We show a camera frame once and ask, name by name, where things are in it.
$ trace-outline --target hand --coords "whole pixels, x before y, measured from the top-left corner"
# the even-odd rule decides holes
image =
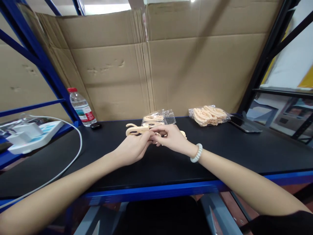
[[[120,167],[131,165],[142,159],[147,147],[152,143],[150,136],[154,135],[152,131],[146,131],[142,135],[129,135],[112,152],[114,158]]]
[[[150,137],[150,140],[152,140],[154,144],[158,142],[157,146],[164,145],[175,152],[185,154],[192,158],[194,158],[198,152],[198,147],[190,143],[176,125],[159,125],[151,128],[150,131],[158,132],[161,136],[167,135],[166,137],[157,135]]]

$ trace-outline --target bottle label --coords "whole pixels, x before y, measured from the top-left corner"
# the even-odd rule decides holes
[[[82,108],[74,108],[74,109],[82,122],[89,122],[95,118],[94,115],[92,114],[92,111],[89,105],[82,107]]]

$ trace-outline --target smartphone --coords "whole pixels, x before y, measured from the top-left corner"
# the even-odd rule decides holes
[[[252,125],[246,124],[245,121],[243,121],[240,118],[237,118],[235,116],[231,116],[229,121],[246,133],[261,133],[262,132],[262,130],[260,130],[260,129],[252,126]]]

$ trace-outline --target cardboard box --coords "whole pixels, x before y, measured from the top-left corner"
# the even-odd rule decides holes
[[[53,17],[22,7],[65,86],[97,119],[176,116],[215,104],[236,112],[280,7],[277,0],[197,0],[106,15]]]

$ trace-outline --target plastic water bottle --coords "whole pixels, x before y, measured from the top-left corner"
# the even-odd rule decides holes
[[[94,115],[92,114],[88,102],[80,93],[77,92],[77,89],[75,87],[70,87],[67,90],[69,92],[69,99],[72,103],[72,106],[84,126],[89,127],[91,124],[97,122]]]

